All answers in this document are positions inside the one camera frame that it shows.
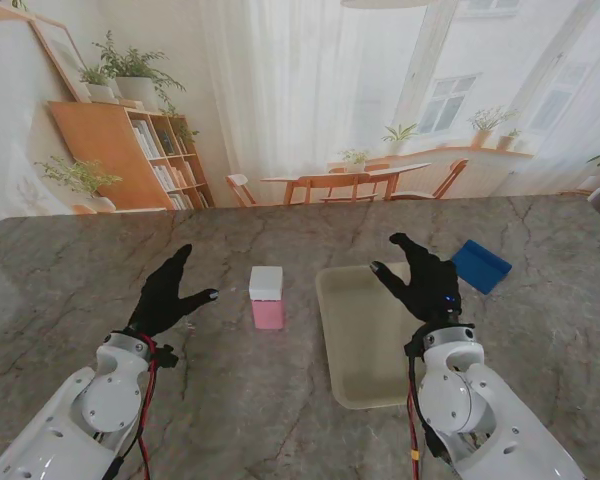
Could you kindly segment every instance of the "plastic tray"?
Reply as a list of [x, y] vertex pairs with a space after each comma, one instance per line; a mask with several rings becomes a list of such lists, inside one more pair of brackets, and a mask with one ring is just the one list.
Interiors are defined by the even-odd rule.
[[[409, 264], [388, 267], [409, 280]], [[327, 268], [316, 277], [331, 388], [346, 408], [407, 403], [404, 345], [422, 325], [378, 281], [368, 265]], [[424, 366], [418, 359], [416, 379]]]

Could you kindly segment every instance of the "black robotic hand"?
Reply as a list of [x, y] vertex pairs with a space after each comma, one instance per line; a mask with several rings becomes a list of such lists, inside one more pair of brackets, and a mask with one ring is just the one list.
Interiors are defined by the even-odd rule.
[[389, 240], [404, 251], [411, 282], [405, 285], [384, 263], [377, 261], [371, 263], [373, 273], [416, 318], [423, 322], [457, 322], [462, 313], [462, 299], [453, 262], [441, 261], [404, 233], [394, 233]]
[[190, 297], [178, 297], [184, 264], [191, 250], [191, 244], [183, 246], [149, 275], [129, 320], [129, 327], [135, 332], [153, 337], [170, 329], [198, 307], [218, 298], [218, 291], [210, 288]]

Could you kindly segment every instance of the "framed picture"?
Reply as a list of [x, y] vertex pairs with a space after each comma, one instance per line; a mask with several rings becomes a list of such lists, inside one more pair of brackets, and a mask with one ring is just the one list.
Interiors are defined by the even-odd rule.
[[89, 91], [80, 81], [80, 71], [85, 64], [67, 27], [39, 16], [30, 23], [76, 101], [91, 103]]

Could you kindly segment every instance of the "wire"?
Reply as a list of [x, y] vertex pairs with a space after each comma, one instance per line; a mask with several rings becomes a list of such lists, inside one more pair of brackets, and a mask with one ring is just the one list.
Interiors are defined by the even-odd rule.
[[409, 381], [409, 394], [407, 396], [407, 412], [409, 414], [409, 432], [411, 434], [411, 472], [413, 480], [420, 480], [420, 451], [418, 450], [418, 435], [416, 433], [413, 411], [413, 385], [411, 381]]
[[136, 430], [136, 434], [133, 437], [133, 440], [127, 450], [122, 455], [122, 458], [126, 458], [131, 452], [133, 446], [138, 442], [140, 446], [140, 453], [142, 454], [142, 461], [144, 463], [144, 478], [145, 480], [151, 480], [151, 475], [149, 473], [149, 452], [147, 451], [147, 447], [142, 438], [142, 434], [144, 433], [144, 427], [147, 424], [147, 417], [149, 413], [149, 406], [151, 405], [151, 400], [153, 399], [153, 393], [156, 389], [156, 381], [158, 379], [158, 363], [155, 357], [156, 353], [156, 344], [151, 339], [151, 337], [140, 334], [142, 340], [144, 340], [149, 345], [149, 351], [151, 352], [151, 362], [149, 363], [149, 384], [147, 385], [147, 391], [144, 396], [144, 400], [142, 402], [142, 407], [140, 410], [140, 418], [138, 420], [138, 429]]

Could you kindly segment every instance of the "blue object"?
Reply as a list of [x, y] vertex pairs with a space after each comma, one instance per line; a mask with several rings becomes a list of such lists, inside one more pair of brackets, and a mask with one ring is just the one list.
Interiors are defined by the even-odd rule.
[[511, 264], [473, 240], [467, 240], [451, 260], [456, 265], [458, 276], [485, 295], [511, 270]]

